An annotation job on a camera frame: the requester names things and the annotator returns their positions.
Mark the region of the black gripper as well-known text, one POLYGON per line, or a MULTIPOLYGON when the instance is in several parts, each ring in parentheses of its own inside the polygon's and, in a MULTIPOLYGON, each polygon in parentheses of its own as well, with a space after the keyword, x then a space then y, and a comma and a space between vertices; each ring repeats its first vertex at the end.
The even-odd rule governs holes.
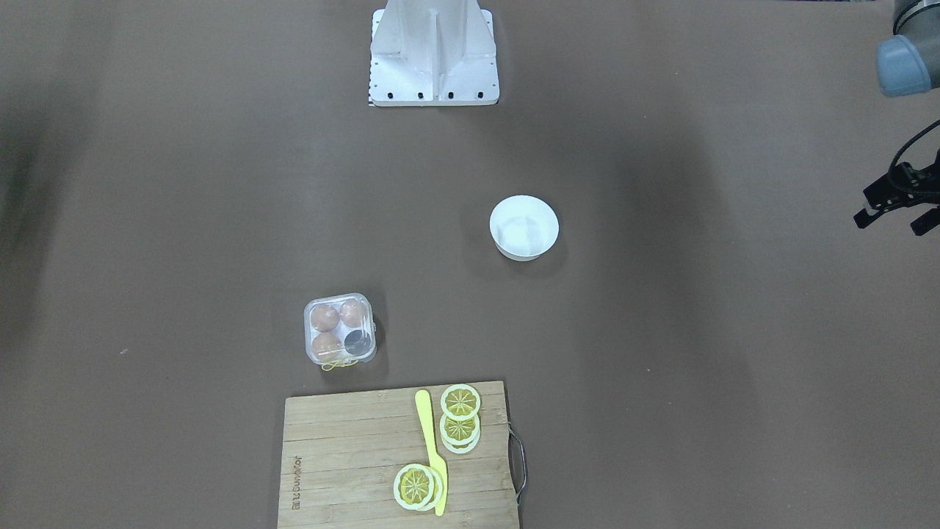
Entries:
MULTIPOLYGON (((916 170, 903 162, 890 168, 864 190, 867 208, 853 215, 857 228, 866 228, 891 210, 920 204, 939 204, 939 153, 933 164, 916 170)), ((940 208, 934 207, 911 222, 917 237, 940 225, 940 208)))

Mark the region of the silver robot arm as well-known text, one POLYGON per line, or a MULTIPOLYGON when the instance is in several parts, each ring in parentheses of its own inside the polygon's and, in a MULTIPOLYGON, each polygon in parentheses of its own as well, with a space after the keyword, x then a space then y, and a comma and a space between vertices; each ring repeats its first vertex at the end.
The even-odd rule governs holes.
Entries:
MULTIPOLYGON (((887 97, 929 93, 939 87, 937 1, 895 2, 892 37, 879 45, 876 66, 881 93, 887 97)), ((931 208, 912 221, 913 233, 923 237, 938 228, 939 161, 920 170, 902 161, 908 148, 937 129, 934 121, 914 134, 893 156, 886 173, 865 188, 865 205, 853 217, 857 228, 863 230, 886 213, 921 204, 931 208)))

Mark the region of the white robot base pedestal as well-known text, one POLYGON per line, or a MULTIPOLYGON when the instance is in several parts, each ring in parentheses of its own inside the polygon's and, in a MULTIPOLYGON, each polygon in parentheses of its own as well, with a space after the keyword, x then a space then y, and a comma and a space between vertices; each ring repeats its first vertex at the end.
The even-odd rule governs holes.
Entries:
POLYGON ((372 13, 367 101, 472 107, 500 99, 494 17, 477 1, 389 1, 372 13))

